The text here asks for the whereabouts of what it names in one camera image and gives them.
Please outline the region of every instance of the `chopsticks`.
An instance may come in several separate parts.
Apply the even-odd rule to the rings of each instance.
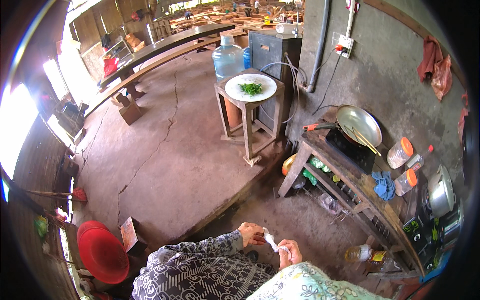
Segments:
[[[379,152],[377,149],[375,149],[375,147],[372,145],[372,143],[370,143],[370,141],[367,140],[367,139],[363,136],[363,134],[361,134],[361,133],[360,133],[355,127],[353,127],[353,126],[352,126],[352,132],[353,132],[353,134],[357,137],[357,141],[358,141],[359,139],[361,139],[361,140],[367,145],[367,147],[368,147],[370,150],[373,151],[373,153],[378,154],[378,156],[382,156],[382,154],[380,154],[380,152]]]

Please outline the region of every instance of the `broom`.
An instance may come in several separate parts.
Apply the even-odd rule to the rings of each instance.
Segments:
[[[85,193],[84,189],[76,188],[73,189],[73,193],[68,192],[38,192],[38,191],[26,191],[33,195],[38,196],[72,196],[77,198],[79,201],[88,202],[87,194]]]

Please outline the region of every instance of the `pink plastic bag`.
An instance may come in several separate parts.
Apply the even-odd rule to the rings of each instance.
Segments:
[[[105,76],[103,76],[103,78],[105,78],[110,74],[112,74],[113,72],[117,71],[119,59],[118,58],[106,59],[106,60],[103,60],[103,63],[104,63],[103,70],[105,71]]]
[[[438,101],[442,101],[442,98],[452,88],[452,59],[448,55],[444,60],[435,63],[433,67],[432,87]]]

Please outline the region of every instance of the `person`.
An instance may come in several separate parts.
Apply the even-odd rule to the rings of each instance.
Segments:
[[[185,13],[185,18],[186,18],[187,20],[189,20],[191,17],[193,17],[193,13],[192,13],[192,12],[186,12],[186,13]]]
[[[276,273],[240,253],[247,245],[264,245],[263,233],[257,224],[243,223],[217,238],[164,246],[148,256],[132,298],[246,299]]]
[[[252,16],[252,8],[251,7],[245,7],[243,9],[243,11],[245,12],[245,14],[247,15],[247,17],[251,17]]]
[[[259,13],[259,9],[260,9],[261,7],[263,7],[263,6],[260,5],[260,2],[258,2],[258,0],[255,1],[255,11],[256,11],[257,14]]]
[[[316,266],[302,262],[303,257],[296,241],[283,240],[278,245],[288,248],[288,252],[283,249],[278,250],[280,271],[247,300],[385,299],[347,281],[331,280],[327,274]]]

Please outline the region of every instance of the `black cabinet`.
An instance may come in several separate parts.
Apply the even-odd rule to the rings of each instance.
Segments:
[[[276,30],[250,31],[249,33],[250,53],[252,68],[261,70],[264,66],[272,62],[288,63],[285,54],[288,54],[292,64],[298,68],[300,61],[302,35],[297,38],[293,34],[279,34]],[[272,65],[264,73],[280,80],[285,84],[285,104],[282,121],[288,119],[290,107],[294,97],[293,79],[290,67],[287,65]],[[275,112],[275,100],[271,99],[263,104],[270,117]],[[260,109],[258,119],[268,128],[273,129],[273,121]],[[282,126],[281,132],[284,133],[286,124]]]

